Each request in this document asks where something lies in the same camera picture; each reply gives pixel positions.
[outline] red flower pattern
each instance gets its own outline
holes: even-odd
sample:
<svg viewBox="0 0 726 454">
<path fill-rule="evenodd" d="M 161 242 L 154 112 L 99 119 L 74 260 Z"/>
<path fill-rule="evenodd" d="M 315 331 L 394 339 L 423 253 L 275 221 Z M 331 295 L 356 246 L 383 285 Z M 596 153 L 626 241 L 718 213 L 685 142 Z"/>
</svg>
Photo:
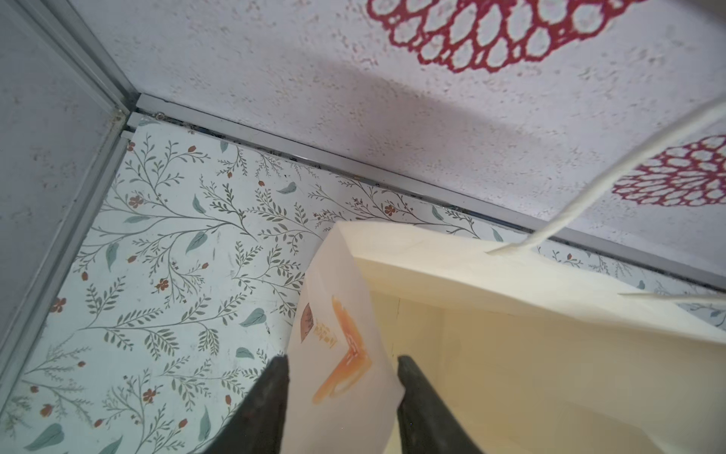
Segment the red flower pattern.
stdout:
<svg viewBox="0 0 726 454">
<path fill-rule="evenodd" d="M 598 35 L 610 19 L 643 0 L 368 0 L 368 15 L 394 46 L 455 73 L 490 73 L 539 62 L 552 51 Z"/>
<path fill-rule="evenodd" d="M 726 134 L 665 149 L 621 178 L 613 193 L 640 205 L 726 203 Z"/>
<path fill-rule="evenodd" d="M 50 312 L 63 312 L 63 306 L 65 306 L 65 298 L 56 298 L 55 303 L 50 306 Z"/>
<path fill-rule="evenodd" d="M 129 206 L 132 208 L 138 208 L 143 203 L 144 199 L 141 197 L 141 195 L 135 195 L 134 197 L 129 199 Z"/>
<path fill-rule="evenodd" d="M 156 284 L 156 289 L 159 291 L 164 291 L 169 287 L 169 281 L 167 279 L 159 279 L 159 283 Z"/>
<path fill-rule="evenodd" d="M 154 402 L 154 396 L 156 396 L 156 390 L 149 388 L 143 395 L 143 400 L 146 403 L 153 403 Z"/>
</svg>

